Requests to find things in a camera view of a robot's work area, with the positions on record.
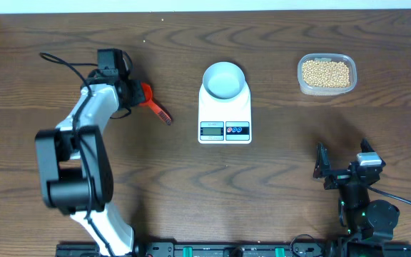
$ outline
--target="wooden table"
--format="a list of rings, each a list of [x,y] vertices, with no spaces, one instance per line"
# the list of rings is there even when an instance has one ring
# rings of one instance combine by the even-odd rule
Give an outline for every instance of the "wooden table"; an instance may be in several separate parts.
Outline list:
[[[174,118],[167,127],[139,107],[104,133],[113,200],[139,237],[344,233],[338,192],[312,178],[318,141],[343,168],[368,138],[387,162],[375,187],[411,199],[411,11],[0,15],[0,256],[53,256],[59,241],[91,240],[41,200],[34,137],[64,119],[81,82],[38,52],[96,62],[109,47],[131,55],[133,78],[152,84]],[[296,66],[315,52],[351,56],[355,90],[303,95]],[[250,85],[248,146],[197,141],[198,90],[217,61],[242,66]],[[395,239],[411,243],[411,206],[383,199],[401,211]]]

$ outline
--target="clear plastic container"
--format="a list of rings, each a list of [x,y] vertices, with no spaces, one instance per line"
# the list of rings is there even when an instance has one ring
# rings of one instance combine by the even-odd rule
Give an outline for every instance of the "clear plastic container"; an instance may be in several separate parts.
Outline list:
[[[343,61],[350,70],[350,86],[345,88],[324,88],[319,86],[310,86],[303,79],[303,63],[306,61]],[[349,56],[344,54],[308,54],[301,58],[298,64],[298,81],[300,90],[307,95],[312,96],[335,96],[352,91],[357,83],[356,64]]]

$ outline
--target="white digital scale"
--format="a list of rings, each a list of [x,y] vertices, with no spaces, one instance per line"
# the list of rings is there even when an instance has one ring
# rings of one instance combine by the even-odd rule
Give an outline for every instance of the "white digital scale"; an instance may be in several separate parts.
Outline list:
[[[251,97],[235,64],[219,62],[204,73],[199,89],[199,143],[250,143]]]

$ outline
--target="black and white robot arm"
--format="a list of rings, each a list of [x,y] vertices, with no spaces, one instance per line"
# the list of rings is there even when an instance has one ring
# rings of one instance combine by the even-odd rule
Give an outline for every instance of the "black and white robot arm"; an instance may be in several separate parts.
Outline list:
[[[128,79],[118,49],[98,51],[95,75],[86,79],[71,113],[55,129],[36,135],[41,190],[47,206],[70,215],[90,233],[101,255],[123,256],[133,251],[134,232],[111,201],[113,179],[102,133],[114,113],[130,111],[145,97],[141,82]],[[74,159],[81,159],[81,167],[59,165]]]

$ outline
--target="red spoon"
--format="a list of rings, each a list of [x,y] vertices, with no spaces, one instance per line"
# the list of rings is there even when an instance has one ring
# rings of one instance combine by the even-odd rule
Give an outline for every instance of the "red spoon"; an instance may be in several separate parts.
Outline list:
[[[158,104],[155,104],[155,102],[153,101],[153,92],[151,90],[150,85],[142,83],[142,89],[143,89],[143,94],[145,95],[147,100],[144,101],[143,103],[140,103],[140,105],[150,107],[150,109],[156,115],[158,115],[158,117],[162,121],[166,122],[167,125],[170,125],[172,123],[172,119],[160,106],[158,106]]]

